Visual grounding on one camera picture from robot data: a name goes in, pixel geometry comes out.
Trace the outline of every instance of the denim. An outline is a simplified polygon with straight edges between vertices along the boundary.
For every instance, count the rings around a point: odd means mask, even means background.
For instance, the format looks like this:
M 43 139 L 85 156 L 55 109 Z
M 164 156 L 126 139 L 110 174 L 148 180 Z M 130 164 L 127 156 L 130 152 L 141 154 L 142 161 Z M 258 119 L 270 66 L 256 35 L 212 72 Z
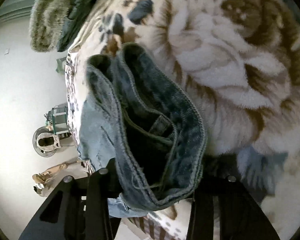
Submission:
M 128 207 L 120 194 L 118 198 L 108 198 L 109 215 L 117 218 L 143 217 L 149 212 L 142 209 Z
M 135 43 L 125 43 L 114 59 L 92 56 L 87 83 L 79 151 L 96 170 L 116 159 L 123 191 L 109 201 L 110 215 L 114 203 L 149 212 L 193 193 L 203 173 L 203 121 L 151 56 Z

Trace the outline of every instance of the wall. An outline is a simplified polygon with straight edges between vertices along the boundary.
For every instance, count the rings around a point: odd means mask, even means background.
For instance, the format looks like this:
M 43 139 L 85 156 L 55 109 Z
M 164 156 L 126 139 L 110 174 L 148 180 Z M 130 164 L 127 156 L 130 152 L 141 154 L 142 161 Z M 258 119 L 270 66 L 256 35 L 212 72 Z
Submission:
M 29 16 L 35 0 L 5 0 L 0 6 L 0 25 L 12 19 Z
M 66 53 L 32 51 L 28 26 L 28 17 L 0 26 L 0 228 L 10 240 L 45 200 L 34 192 L 32 175 L 77 155 L 75 147 L 49 158 L 33 149 L 43 115 L 66 102 L 64 76 L 55 72 L 56 59 Z

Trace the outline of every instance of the bolt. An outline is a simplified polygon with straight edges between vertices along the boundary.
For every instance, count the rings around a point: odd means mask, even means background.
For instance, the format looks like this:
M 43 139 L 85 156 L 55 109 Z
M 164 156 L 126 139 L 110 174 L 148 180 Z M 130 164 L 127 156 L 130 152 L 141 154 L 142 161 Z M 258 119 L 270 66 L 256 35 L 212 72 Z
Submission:
M 100 173 L 101 175 L 105 175 L 105 174 L 108 173 L 108 169 L 107 169 L 107 168 L 101 168 L 101 169 L 99 170 L 99 173 Z
M 228 176 L 228 181 L 229 182 L 236 182 L 237 179 L 235 178 L 235 176 Z
M 64 181 L 65 183 L 68 183 L 68 182 L 70 182 L 72 179 L 73 179 L 73 178 L 72 178 L 71 176 L 65 176 L 65 177 L 63 178 L 63 181 Z

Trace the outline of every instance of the dark green cloth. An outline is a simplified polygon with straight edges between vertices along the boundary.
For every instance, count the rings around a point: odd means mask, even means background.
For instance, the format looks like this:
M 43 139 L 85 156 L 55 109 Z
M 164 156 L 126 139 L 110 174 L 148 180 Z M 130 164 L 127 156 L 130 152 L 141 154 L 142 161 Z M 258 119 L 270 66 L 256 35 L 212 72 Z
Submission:
M 58 52 L 67 50 L 73 43 L 97 0 L 73 0 L 68 17 L 64 21 L 62 33 L 57 44 Z

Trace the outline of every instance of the round object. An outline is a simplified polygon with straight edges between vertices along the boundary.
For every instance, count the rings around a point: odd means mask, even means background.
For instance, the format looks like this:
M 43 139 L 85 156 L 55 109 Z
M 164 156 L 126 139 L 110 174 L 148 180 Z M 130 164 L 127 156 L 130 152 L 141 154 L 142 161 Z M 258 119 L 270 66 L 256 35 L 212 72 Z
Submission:
M 102 174 L 102 175 L 107 174 L 108 173 L 108 169 L 107 168 L 101 168 L 99 170 L 99 173 Z
M 40 156 L 42 156 L 42 157 L 50 157 L 50 156 L 52 156 L 52 155 L 54 155 L 56 153 L 57 149 L 54 149 L 52 151 L 44 151 L 44 150 L 42 150 L 42 149 L 40 149 L 38 147 L 38 145 L 37 145 L 37 138 L 42 133 L 53 133 L 53 131 L 49 131 L 44 126 L 40 127 L 39 129 L 37 129 L 34 132 L 33 137 L 32 137 L 33 148 L 37 152 L 37 154 L 39 154 Z
M 64 181 L 65 183 L 68 183 L 68 182 L 70 182 L 72 179 L 73 179 L 73 178 L 72 178 L 71 176 L 65 176 L 65 177 L 63 178 L 63 181 Z
M 39 144 L 40 139 L 44 139 L 44 140 L 47 139 L 47 140 L 50 140 L 50 141 L 49 141 L 49 144 L 48 144 L 48 145 L 44 145 L 44 146 L 40 146 L 40 144 Z M 54 134 L 49 133 L 49 132 L 42 132 L 42 133 L 40 133 L 40 134 L 38 135 L 38 137 L 37 137 L 37 146 L 38 146 L 41 150 L 43 150 L 43 151 L 45 151 L 45 152 L 51 152 L 51 151 L 53 151 L 53 150 L 55 150 L 55 149 L 57 149 L 57 148 L 60 148 L 59 145 L 58 145 L 58 143 L 57 143 L 56 140 L 55 140 Z
M 236 179 L 235 176 L 228 176 L 228 181 L 229 181 L 229 182 L 236 182 L 237 179 Z

